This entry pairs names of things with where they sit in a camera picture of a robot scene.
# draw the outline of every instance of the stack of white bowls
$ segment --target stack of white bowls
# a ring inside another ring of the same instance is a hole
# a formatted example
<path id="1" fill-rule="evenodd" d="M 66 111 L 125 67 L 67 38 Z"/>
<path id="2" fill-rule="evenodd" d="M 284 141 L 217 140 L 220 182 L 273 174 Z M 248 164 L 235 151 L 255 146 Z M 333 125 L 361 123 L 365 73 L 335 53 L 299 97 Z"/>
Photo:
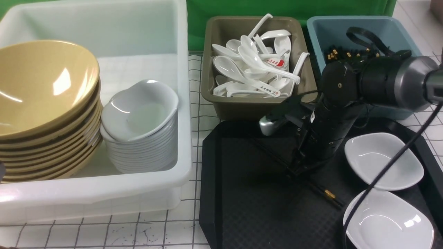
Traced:
<path id="1" fill-rule="evenodd" d="M 109 159 L 122 173 L 166 170 L 177 162 L 178 96 L 143 80 L 114 95 L 103 108 L 100 132 Z"/>

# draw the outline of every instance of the blue plastic bin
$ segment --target blue plastic bin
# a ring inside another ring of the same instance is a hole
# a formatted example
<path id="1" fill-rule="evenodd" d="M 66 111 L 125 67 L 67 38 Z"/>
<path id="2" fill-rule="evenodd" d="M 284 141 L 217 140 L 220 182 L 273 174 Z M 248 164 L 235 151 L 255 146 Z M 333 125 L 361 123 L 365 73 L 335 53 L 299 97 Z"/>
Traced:
<path id="1" fill-rule="evenodd" d="M 326 66 L 323 51 L 331 45 L 349 49 L 364 49 L 346 36 L 349 27 L 361 27 L 376 34 L 392 51 L 410 49 L 413 56 L 421 56 L 420 50 L 401 23 L 387 16 L 315 16 L 307 21 L 307 29 L 314 48 L 320 72 Z M 399 109 L 376 107 L 371 111 L 372 117 L 405 119 L 412 112 Z"/>

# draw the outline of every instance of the brown plastic tray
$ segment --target brown plastic tray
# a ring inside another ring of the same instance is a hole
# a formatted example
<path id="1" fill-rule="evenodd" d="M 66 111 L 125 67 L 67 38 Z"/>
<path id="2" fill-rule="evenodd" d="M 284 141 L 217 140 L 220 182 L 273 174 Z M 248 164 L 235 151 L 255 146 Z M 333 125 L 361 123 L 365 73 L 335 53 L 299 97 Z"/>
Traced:
<path id="1" fill-rule="evenodd" d="M 220 73 L 213 67 L 212 59 L 216 55 L 212 51 L 212 44 L 225 46 L 230 39 L 240 39 L 248 35 L 262 16 L 216 16 L 211 18 L 206 25 L 205 47 L 202 66 L 201 92 L 204 99 L 213 103 L 217 116 L 223 120 L 259 120 L 269 113 L 272 108 L 281 103 L 282 98 L 241 98 L 220 97 L 212 95 L 216 87 L 215 76 Z M 306 42 L 300 23 L 291 17 L 274 17 L 258 30 L 261 35 L 269 30 L 286 29 L 292 33 L 291 56 L 289 68 L 292 70 L 302 52 L 307 52 Z M 265 40 L 267 46 L 274 47 L 274 39 Z M 317 90 L 311 61 L 307 59 L 303 65 L 301 82 L 294 94 Z M 312 102 L 317 98 L 317 93 L 311 93 L 302 98 L 303 102 Z"/>

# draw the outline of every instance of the white plastic bin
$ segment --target white plastic bin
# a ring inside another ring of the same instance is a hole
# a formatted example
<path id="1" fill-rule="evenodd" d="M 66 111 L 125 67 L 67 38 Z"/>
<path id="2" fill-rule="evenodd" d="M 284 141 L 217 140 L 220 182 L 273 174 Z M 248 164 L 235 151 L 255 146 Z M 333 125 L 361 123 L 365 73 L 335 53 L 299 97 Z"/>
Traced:
<path id="1" fill-rule="evenodd" d="M 146 78 L 179 96 L 178 162 L 167 171 L 119 173 L 104 144 L 75 178 L 0 185 L 0 223 L 165 210 L 180 203 L 192 165 L 185 0 L 65 0 L 13 7 L 0 22 L 0 47 L 59 39 L 98 58 L 101 100 Z"/>

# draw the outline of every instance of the black tray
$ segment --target black tray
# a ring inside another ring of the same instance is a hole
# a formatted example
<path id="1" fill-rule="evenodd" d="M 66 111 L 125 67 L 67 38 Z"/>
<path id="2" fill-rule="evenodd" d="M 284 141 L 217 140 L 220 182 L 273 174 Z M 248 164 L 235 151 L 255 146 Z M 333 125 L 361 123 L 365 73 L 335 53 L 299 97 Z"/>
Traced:
<path id="1" fill-rule="evenodd" d="M 251 142 L 251 136 L 290 161 L 296 127 L 265 137 L 256 122 L 225 121 L 203 141 L 200 226 L 211 249 L 341 249 L 343 213 L 367 185 L 350 169 L 343 142 L 312 179 L 345 202 L 339 210 Z M 388 132 L 404 142 L 415 133 L 385 118 L 371 118 L 348 137 Z M 419 184 L 396 195 L 426 215 L 435 229 L 433 249 L 443 248 L 443 172 L 421 137 L 411 148 L 424 167 Z M 348 241 L 348 248 L 354 248 Z"/>

